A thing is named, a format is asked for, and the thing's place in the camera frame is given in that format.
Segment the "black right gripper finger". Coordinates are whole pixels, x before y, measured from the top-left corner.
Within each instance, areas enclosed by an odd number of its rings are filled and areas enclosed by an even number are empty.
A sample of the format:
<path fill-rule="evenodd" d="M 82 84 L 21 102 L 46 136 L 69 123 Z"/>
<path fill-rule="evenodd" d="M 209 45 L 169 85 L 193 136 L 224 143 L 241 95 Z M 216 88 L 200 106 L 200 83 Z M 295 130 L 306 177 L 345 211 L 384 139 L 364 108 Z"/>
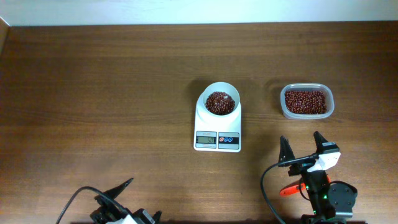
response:
<path fill-rule="evenodd" d="M 316 154 L 329 154 L 339 152 L 339 147 L 335 142 L 327 141 L 318 131 L 313 134 L 317 147 Z"/>
<path fill-rule="evenodd" d="M 292 151 L 292 148 L 289 144 L 288 139 L 284 136 L 280 137 L 280 152 L 279 152 L 279 167 L 283 167 L 287 165 L 287 161 L 294 160 L 295 156 Z"/>

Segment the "orange measuring scoop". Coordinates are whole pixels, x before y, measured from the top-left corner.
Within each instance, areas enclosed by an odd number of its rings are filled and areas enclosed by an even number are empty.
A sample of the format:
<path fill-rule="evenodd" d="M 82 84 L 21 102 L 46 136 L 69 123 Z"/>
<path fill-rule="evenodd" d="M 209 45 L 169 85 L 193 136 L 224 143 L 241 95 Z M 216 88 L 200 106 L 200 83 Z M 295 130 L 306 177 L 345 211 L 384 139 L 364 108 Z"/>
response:
<path fill-rule="evenodd" d="M 282 188 L 279 192 L 279 195 L 287 197 L 299 193 L 300 190 L 306 189 L 308 196 L 312 197 L 321 192 L 322 188 L 330 183 L 330 178 L 328 175 L 325 177 L 322 175 L 306 175 L 302 178 L 302 180 L 304 181 L 304 184 L 300 183 L 299 181 L 293 182 L 292 184 Z"/>

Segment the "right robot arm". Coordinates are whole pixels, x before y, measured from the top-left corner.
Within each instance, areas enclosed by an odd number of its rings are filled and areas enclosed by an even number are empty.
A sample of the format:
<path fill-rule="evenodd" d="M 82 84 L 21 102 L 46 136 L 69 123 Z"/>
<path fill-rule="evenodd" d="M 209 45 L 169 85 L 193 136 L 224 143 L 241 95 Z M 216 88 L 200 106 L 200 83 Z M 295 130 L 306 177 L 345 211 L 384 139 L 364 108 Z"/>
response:
<path fill-rule="evenodd" d="M 306 191 L 312 215 L 302 215 L 303 223 L 346 223 L 353 216 L 358 190 L 346 182 L 332 181 L 326 171 L 335 166 L 341 156 L 335 142 L 327 141 L 318 131 L 313 134 L 316 151 L 296 158 L 285 137 L 280 138 L 279 167 L 288 167 L 288 175 L 299 175 L 300 179 L 279 192 L 286 197 Z"/>

